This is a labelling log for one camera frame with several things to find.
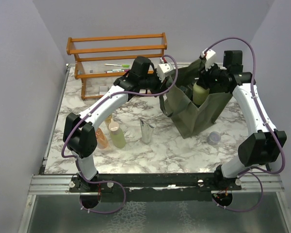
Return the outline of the green lotion bottle white cap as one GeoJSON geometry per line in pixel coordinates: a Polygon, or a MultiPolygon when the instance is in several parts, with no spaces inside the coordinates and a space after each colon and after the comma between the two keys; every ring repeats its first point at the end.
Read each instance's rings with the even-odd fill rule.
{"type": "Polygon", "coordinates": [[[199,86],[197,83],[193,85],[193,103],[201,106],[209,95],[210,90],[199,86]]]}

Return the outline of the clear square bottle black cap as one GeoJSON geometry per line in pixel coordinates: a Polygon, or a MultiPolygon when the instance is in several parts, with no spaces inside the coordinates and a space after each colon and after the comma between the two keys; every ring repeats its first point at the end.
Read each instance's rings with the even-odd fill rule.
{"type": "Polygon", "coordinates": [[[190,88],[187,86],[180,86],[179,87],[181,91],[183,91],[186,95],[188,95],[190,93],[190,88]]]}

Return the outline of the green canvas bag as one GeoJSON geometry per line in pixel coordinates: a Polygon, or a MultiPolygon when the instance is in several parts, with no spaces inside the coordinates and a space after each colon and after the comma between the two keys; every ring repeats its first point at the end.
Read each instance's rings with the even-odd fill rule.
{"type": "Polygon", "coordinates": [[[198,106],[180,89],[182,86],[192,87],[204,63],[201,59],[197,59],[187,67],[179,68],[177,82],[166,93],[166,99],[163,96],[159,97],[161,111],[171,118],[184,139],[198,135],[214,125],[232,98],[232,94],[217,92],[217,88],[213,88],[205,101],[198,106]]]}

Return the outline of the green bottle beige cap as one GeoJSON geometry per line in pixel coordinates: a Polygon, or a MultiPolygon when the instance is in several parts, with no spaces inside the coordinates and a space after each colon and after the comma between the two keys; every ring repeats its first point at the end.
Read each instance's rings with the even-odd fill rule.
{"type": "Polygon", "coordinates": [[[108,126],[110,137],[113,144],[117,147],[122,149],[126,145],[126,140],[124,137],[124,133],[120,128],[119,124],[115,121],[111,121],[108,126]]]}

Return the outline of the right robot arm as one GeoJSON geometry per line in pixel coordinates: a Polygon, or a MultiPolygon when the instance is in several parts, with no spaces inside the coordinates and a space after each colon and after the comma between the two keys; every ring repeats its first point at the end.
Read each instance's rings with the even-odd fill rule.
{"type": "Polygon", "coordinates": [[[216,64],[216,53],[211,49],[201,52],[199,58],[203,65],[197,84],[205,89],[217,87],[220,91],[232,94],[248,128],[248,138],[239,145],[238,155],[219,165],[214,172],[214,186],[224,190],[240,173],[275,162],[287,135],[279,131],[266,114],[252,73],[243,71],[242,51],[226,50],[222,68],[216,64]]]}

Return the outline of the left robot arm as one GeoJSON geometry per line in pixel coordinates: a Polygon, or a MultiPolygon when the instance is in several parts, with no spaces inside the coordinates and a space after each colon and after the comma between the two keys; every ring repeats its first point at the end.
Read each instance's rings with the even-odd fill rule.
{"type": "Polygon", "coordinates": [[[93,152],[97,147],[96,132],[101,123],[117,108],[127,103],[134,96],[142,96],[141,90],[149,90],[150,97],[163,95],[167,92],[164,80],[173,65],[161,58],[154,66],[150,59],[138,56],[131,68],[117,78],[108,92],[95,104],[79,114],[70,113],[65,120],[63,135],[64,149],[72,152],[81,186],[90,192],[96,189],[98,171],[95,167],[93,152]]]}

